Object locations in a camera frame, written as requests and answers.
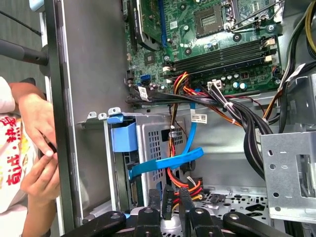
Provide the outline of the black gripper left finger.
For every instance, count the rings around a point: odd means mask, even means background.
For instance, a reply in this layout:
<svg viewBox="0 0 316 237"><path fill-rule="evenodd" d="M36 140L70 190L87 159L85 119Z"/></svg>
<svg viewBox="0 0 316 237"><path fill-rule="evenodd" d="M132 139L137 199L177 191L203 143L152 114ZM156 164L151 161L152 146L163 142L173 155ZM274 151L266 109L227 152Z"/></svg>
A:
<svg viewBox="0 0 316 237"><path fill-rule="evenodd" d="M108 211L64 234L65 237L159 237L160 191L150 189L149 204L131 213Z"/></svg>

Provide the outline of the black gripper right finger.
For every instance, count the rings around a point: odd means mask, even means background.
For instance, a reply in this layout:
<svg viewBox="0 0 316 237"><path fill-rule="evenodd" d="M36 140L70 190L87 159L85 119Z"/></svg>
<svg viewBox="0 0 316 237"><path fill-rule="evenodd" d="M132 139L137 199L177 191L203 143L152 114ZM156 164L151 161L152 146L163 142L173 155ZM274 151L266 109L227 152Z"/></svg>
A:
<svg viewBox="0 0 316 237"><path fill-rule="evenodd" d="M195 207L187 188L179 190L179 217L183 236L190 237L288 237L281 232L240 212L228 212L222 219L208 210Z"/></svg>

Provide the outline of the person's left hand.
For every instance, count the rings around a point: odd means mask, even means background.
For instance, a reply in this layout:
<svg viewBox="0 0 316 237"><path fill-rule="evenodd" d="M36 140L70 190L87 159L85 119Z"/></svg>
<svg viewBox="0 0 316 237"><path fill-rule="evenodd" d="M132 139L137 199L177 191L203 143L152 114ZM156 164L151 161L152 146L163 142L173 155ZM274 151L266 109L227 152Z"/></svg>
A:
<svg viewBox="0 0 316 237"><path fill-rule="evenodd" d="M23 95L17 102L28 136L44 155L53 156L54 151L48 144L56 144L52 104L43 94L36 93Z"/></svg>

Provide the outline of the person's right hand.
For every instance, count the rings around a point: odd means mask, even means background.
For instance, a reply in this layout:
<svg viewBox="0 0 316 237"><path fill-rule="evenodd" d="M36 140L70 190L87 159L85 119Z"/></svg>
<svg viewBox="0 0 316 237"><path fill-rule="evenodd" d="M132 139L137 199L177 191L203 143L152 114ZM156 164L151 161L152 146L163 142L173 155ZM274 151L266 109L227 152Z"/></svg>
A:
<svg viewBox="0 0 316 237"><path fill-rule="evenodd" d="M40 158L24 177L20 187L25 193L38 199L53 200L57 198L60 195L57 154Z"/></svg>

